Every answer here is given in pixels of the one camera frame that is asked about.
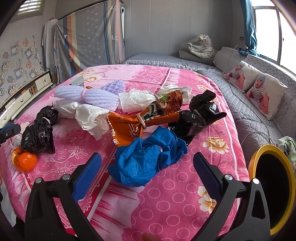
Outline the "blue curtain left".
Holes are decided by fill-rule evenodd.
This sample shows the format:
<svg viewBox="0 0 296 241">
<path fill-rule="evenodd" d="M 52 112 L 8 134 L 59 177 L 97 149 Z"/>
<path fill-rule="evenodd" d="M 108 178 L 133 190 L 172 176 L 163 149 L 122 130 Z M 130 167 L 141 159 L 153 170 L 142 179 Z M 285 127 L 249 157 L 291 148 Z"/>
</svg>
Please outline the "blue curtain left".
<svg viewBox="0 0 296 241">
<path fill-rule="evenodd" d="M 244 57 L 247 55 L 259 57 L 260 54 L 257 52 L 256 28 L 251 0 L 240 0 L 240 4 L 244 18 L 244 42 L 246 48 L 239 48 L 239 54 Z"/>
</svg>

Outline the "grey quilted sofa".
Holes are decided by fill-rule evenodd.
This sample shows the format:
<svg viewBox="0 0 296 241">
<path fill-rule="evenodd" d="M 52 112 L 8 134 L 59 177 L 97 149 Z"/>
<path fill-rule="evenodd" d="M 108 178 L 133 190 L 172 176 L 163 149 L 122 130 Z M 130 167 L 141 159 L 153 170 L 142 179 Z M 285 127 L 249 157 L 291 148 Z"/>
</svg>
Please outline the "grey quilted sofa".
<svg viewBox="0 0 296 241">
<path fill-rule="evenodd" d="M 269 74 L 288 87 L 278 112 L 268 120 L 242 92 L 227 83 L 222 77 L 231 71 L 241 60 L 259 71 Z M 257 56 L 241 56 L 237 50 L 223 47 L 213 61 L 215 66 L 183 60 L 157 53 L 139 53 L 128 58 L 125 64 L 151 65 L 187 69 L 209 77 L 220 88 L 230 108 L 238 137 L 248 163 L 253 153 L 262 145 L 277 143 L 278 139 L 289 136 L 295 138 L 295 75 L 282 67 Z"/>
</svg>

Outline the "baby print pillow near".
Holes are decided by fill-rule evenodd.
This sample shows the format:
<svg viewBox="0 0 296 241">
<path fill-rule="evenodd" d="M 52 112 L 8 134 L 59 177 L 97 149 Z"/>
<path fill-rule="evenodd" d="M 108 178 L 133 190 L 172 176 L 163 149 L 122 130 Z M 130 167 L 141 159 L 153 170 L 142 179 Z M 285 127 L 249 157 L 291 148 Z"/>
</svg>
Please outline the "baby print pillow near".
<svg viewBox="0 0 296 241">
<path fill-rule="evenodd" d="M 277 113 L 287 89 L 288 87 L 275 77 L 260 73 L 245 96 L 270 121 Z"/>
</svg>

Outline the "orange printed plastic bag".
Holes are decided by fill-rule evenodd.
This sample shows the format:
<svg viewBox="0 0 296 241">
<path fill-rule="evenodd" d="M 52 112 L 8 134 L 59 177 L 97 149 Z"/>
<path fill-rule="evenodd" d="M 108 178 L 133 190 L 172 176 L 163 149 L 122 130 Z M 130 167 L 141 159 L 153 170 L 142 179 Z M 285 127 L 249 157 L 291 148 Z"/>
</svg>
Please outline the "orange printed plastic bag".
<svg viewBox="0 0 296 241">
<path fill-rule="evenodd" d="M 183 104 L 182 90 L 174 90 L 156 100 L 136 115 L 124 116 L 111 112 L 106 118 L 116 146 L 127 146 L 150 126 L 159 126 L 175 122 L 179 119 L 179 110 Z"/>
</svg>

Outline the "baby print pillow far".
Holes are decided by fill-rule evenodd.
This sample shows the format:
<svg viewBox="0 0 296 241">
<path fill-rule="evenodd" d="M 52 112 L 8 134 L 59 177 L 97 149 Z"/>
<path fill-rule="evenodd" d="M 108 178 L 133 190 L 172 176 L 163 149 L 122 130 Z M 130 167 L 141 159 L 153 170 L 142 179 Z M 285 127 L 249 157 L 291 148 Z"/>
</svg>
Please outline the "baby print pillow far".
<svg viewBox="0 0 296 241">
<path fill-rule="evenodd" d="M 254 85 L 259 74 L 260 71 L 258 69 L 244 61 L 240 61 L 223 78 L 241 92 L 246 93 Z"/>
</svg>

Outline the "large purple foam net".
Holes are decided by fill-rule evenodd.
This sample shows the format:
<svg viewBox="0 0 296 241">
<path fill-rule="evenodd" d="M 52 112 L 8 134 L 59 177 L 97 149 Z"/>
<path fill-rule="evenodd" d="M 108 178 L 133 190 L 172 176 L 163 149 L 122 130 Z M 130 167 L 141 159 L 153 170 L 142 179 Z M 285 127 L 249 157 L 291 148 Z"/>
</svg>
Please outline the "large purple foam net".
<svg viewBox="0 0 296 241">
<path fill-rule="evenodd" d="M 54 96 L 56 98 L 91 104 L 110 111 L 115 111 L 119 105 L 118 95 L 98 88 L 63 85 L 56 88 Z"/>
</svg>

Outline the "cartoon wall poster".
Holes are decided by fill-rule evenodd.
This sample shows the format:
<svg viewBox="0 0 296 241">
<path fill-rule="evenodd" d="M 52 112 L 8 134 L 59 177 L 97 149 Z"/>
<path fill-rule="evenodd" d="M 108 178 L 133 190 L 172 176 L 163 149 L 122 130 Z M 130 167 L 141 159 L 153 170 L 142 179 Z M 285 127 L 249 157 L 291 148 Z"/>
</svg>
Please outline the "cartoon wall poster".
<svg viewBox="0 0 296 241">
<path fill-rule="evenodd" d="M 1 105 L 43 72 L 35 36 L 1 48 Z"/>
</svg>

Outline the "large black plastic bag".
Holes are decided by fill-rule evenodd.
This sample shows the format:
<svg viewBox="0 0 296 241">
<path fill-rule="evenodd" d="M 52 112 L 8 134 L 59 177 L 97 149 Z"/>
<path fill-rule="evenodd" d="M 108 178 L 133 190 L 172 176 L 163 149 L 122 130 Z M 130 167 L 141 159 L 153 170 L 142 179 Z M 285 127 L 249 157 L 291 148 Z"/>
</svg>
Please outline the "large black plastic bag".
<svg viewBox="0 0 296 241">
<path fill-rule="evenodd" d="M 169 123 L 168 129 L 189 145 L 205 127 L 227 116 L 225 112 L 220 112 L 214 102 L 215 97 L 216 94 L 210 90 L 194 96 L 189 110 L 180 111 L 178 121 Z"/>
</svg>

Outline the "striped grey cloth cover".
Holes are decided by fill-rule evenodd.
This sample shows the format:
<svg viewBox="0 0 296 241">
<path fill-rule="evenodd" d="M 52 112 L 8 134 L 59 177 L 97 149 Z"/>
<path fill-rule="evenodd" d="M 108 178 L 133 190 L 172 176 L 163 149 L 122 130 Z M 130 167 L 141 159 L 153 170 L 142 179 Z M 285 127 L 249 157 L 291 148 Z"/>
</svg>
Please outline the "striped grey cloth cover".
<svg viewBox="0 0 296 241">
<path fill-rule="evenodd" d="M 120 1 L 103 1 L 56 22 L 54 60 L 62 83 L 82 70 L 126 60 Z"/>
</svg>

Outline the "white hanging cloth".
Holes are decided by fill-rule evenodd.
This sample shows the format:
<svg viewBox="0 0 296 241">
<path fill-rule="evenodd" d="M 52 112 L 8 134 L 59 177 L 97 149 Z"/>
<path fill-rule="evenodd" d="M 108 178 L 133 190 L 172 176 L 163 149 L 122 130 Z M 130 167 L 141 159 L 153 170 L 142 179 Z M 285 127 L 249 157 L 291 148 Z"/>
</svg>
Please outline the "white hanging cloth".
<svg viewBox="0 0 296 241">
<path fill-rule="evenodd" d="M 54 37 L 57 19 L 50 19 L 43 28 L 41 46 L 43 47 L 45 69 L 51 72 L 55 66 L 54 60 Z"/>
</svg>

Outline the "small black plastic bag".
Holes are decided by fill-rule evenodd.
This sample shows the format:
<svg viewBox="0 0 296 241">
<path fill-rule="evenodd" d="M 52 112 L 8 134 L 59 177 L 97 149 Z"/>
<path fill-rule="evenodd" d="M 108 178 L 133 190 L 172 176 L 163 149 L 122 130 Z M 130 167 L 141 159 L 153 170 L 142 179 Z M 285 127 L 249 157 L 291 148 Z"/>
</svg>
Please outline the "small black plastic bag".
<svg viewBox="0 0 296 241">
<path fill-rule="evenodd" d="M 38 112 L 36 119 L 23 132 L 22 149 L 30 153 L 50 151 L 54 154 L 53 125 L 57 122 L 58 114 L 53 105 L 43 107 Z"/>
</svg>

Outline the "small purple foam net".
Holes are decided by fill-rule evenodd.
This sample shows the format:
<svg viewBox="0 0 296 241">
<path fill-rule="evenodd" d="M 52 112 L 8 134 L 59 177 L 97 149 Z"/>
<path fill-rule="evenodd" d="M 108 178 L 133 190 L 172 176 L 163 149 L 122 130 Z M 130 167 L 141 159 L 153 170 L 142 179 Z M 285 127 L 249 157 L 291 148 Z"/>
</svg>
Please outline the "small purple foam net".
<svg viewBox="0 0 296 241">
<path fill-rule="evenodd" d="M 125 92 L 125 83 L 121 79 L 115 80 L 113 82 L 107 83 L 106 85 L 100 87 L 100 89 L 119 95 L 120 93 Z"/>
</svg>

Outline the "white tiger plush toy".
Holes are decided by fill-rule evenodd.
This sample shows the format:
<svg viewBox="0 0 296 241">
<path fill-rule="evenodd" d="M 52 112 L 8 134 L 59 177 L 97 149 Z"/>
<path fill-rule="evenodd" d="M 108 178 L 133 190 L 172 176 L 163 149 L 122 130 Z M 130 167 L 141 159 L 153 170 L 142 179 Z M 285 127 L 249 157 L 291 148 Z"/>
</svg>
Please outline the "white tiger plush toy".
<svg viewBox="0 0 296 241">
<path fill-rule="evenodd" d="M 217 53 L 209 36 L 203 33 L 187 42 L 187 47 L 192 54 L 203 60 L 213 61 Z"/>
</svg>

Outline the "white low cabinet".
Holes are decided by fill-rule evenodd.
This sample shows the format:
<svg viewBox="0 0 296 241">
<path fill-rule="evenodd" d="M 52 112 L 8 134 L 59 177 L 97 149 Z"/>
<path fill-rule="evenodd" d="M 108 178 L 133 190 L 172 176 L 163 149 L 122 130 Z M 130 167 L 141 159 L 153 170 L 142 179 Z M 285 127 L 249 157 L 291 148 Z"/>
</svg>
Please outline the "white low cabinet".
<svg viewBox="0 0 296 241">
<path fill-rule="evenodd" d="M 30 80 L 1 105 L 1 128 L 14 121 L 36 97 L 53 86 L 49 70 Z"/>
</svg>

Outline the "grey rolled cushion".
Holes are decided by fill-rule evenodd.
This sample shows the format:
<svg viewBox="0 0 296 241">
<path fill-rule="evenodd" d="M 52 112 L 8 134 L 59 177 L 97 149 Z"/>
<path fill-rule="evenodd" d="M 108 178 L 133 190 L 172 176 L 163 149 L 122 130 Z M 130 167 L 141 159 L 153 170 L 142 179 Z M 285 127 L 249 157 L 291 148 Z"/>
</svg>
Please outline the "grey rolled cushion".
<svg viewBox="0 0 296 241">
<path fill-rule="evenodd" d="M 188 60 L 192 62 L 198 62 L 210 66 L 215 66 L 213 61 L 211 60 L 204 60 L 196 55 L 192 54 L 190 51 L 179 51 L 179 58 L 183 60 Z"/>
</svg>

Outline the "window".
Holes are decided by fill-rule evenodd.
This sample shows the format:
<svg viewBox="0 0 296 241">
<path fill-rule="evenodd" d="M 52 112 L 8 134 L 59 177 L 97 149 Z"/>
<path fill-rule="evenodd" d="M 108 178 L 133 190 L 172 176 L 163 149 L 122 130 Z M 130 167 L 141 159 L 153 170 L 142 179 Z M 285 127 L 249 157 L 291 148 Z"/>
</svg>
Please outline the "window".
<svg viewBox="0 0 296 241">
<path fill-rule="evenodd" d="M 295 33 L 272 1 L 252 1 L 257 52 L 295 74 Z"/>
</svg>

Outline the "window blind vent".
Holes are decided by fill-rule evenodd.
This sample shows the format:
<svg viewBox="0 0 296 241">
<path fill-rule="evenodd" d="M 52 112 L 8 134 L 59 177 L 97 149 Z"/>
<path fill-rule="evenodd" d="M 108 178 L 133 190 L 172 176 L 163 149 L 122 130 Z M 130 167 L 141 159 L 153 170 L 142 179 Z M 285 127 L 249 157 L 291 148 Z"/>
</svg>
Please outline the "window blind vent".
<svg viewBox="0 0 296 241">
<path fill-rule="evenodd" d="M 14 22 L 32 16 L 43 15 L 45 2 L 45 0 L 25 1 L 14 14 L 11 21 Z"/>
</svg>

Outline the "blue plastic bag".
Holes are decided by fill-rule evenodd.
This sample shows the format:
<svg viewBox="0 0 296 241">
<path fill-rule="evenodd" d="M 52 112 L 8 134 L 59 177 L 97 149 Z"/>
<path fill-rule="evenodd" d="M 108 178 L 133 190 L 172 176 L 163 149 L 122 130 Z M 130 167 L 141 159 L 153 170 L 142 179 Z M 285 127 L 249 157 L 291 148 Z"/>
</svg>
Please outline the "blue plastic bag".
<svg viewBox="0 0 296 241">
<path fill-rule="evenodd" d="M 130 145 L 117 148 L 115 162 L 107 169 L 121 185 L 145 186 L 161 170 L 176 164 L 187 153 L 184 140 L 158 126 L 148 138 L 136 138 Z"/>
</svg>

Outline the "pink floral table cloth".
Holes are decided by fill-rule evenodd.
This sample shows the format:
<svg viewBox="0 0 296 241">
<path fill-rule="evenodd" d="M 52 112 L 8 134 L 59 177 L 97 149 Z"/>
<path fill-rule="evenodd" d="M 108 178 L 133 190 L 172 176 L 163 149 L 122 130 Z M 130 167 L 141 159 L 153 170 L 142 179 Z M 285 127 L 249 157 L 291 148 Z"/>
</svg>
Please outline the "pink floral table cloth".
<svg viewBox="0 0 296 241">
<path fill-rule="evenodd" d="M 97 152 L 102 167 L 86 197 L 79 205 L 104 240 L 140 240 L 150 232 L 162 240 L 190 240 L 213 211 L 211 199 L 193 166 L 193 156 L 201 152 L 209 163 L 235 179 L 248 181 L 248 171 L 239 143 L 234 118 L 222 89 L 205 73 L 146 65 L 101 65 L 80 73 L 85 86 L 99 88 L 114 80 L 125 82 L 126 90 L 157 92 L 170 84 L 189 87 L 194 95 L 211 90 L 225 118 L 198 133 L 180 161 L 161 170 L 142 187 L 125 187 L 107 171 L 116 147 L 111 134 L 96 140 L 74 119 L 59 118 L 53 127 L 55 153 L 39 153 L 34 170 L 22 173 L 11 162 L 17 137 L 1 145 L 1 170 L 15 214 L 24 219 L 35 179 L 55 180 L 72 173 Z"/>
</svg>

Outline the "baby print pillow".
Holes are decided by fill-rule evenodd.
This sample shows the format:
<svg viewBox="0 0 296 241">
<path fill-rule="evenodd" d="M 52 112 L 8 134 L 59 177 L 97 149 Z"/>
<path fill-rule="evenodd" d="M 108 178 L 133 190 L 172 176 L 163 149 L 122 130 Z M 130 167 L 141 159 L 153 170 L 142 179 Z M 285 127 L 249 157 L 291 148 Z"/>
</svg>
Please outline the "baby print pillow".
<svg viewBox="0 0 296 241">
<path fill-rule="evenodd" d="M 246 93 L 254 85 L 259 74 L 260 71 L 258 69 L 244 61 L 240 61 L 223 78 L 241 92 Z"/>
<path fill-rule="evenodd" d="M 275 77 L 260 73 L 245 96 L 270 121 L 277 113 L 287 89 L 288 87 Z"/>
</svg>

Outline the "yellow rimmed trash bin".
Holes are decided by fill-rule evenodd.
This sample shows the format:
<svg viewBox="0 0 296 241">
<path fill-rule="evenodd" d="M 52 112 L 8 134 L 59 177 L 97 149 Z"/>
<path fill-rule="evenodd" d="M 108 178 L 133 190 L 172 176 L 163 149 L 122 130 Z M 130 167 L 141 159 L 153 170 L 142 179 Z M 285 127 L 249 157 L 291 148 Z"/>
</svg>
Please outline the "yellow rimmed trash bin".
<svg viewBox="0 0 296 241">
<path fill-rule="evenodd" d="M 270 234 L 276 235 L 292 214 L 295 200 L 295 177 L 292 166 L 282 150 L 274 145 L 264 145 L 251 157 L 249 178 L 257 178 L 266 198 Z"/>
</svg>

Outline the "green cloth on sofa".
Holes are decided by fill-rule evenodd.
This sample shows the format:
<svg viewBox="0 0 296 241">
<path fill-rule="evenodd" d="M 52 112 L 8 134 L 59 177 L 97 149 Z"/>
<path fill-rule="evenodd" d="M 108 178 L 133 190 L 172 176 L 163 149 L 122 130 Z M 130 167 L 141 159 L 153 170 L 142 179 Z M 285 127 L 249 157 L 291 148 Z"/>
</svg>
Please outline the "green cloth on sofa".
<svg viewBox="0 0 296 241">
<path fill-rule="evenodd" d="M 295 140 L 289 136 L 282 137 L 277 141 L 277 147 L 287 156 L 293 171 L 295 172 L 296 151 Z"/>
</svg>

